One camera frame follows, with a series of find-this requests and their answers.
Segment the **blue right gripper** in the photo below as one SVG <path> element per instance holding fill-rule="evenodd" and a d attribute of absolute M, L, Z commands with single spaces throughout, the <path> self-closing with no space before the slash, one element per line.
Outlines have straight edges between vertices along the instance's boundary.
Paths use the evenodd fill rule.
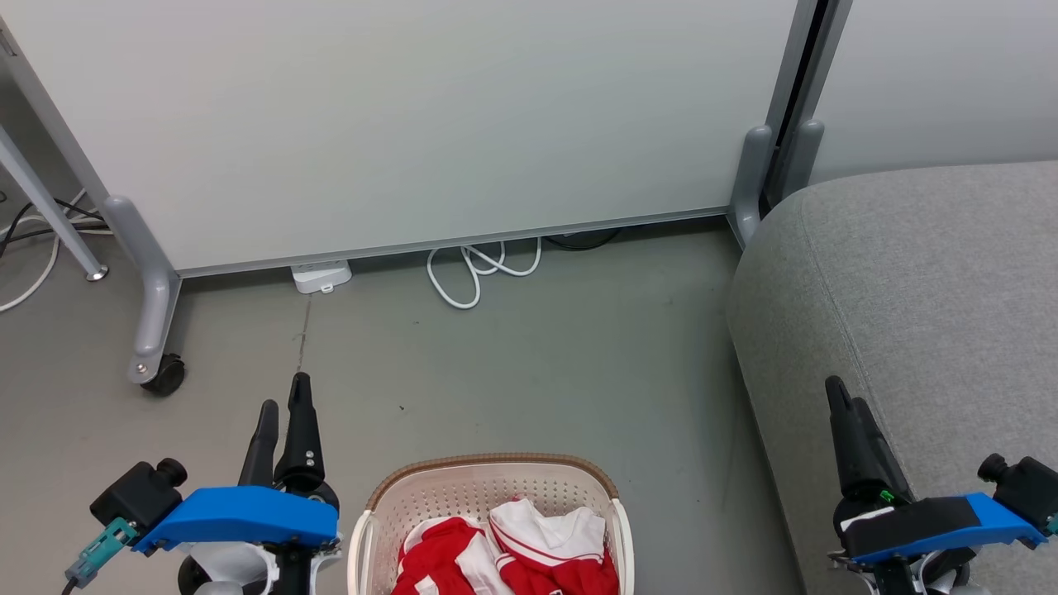
<path fill-rule="evenodd" d="M 836 375 L 825 380 L 825 394 L 842 497 L 877 500 L 880 472 L 892 493 L 914 498 L 865 399 L 852 397 Z M 859 575 L 873 594 L 926 594 L 926 567 L 945 551 L 1015 542 L 1035 549 L 1048 540 L 1047 527 L 985 493 L 923 498 L 852 517 L 838 528 L 843 549 L 832 561 Z"/>

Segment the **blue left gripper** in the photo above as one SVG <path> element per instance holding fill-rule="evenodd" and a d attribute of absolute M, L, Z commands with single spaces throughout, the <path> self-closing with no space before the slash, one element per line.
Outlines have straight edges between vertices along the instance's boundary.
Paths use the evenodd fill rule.
<path fill-rule="evenodd" d="M 314 594 L 322 569 L 341 557 L 341 533 L 339 508 L 325 500 L 336 493 L 326 482 L 317 410 L 304 372 L 293 376 L 286 444 L 274 467 L 277 443 L 279 404 L 264 400 L 239 487 L 198 489 L 131 549 L 181 549 L 182 594 Z"/>

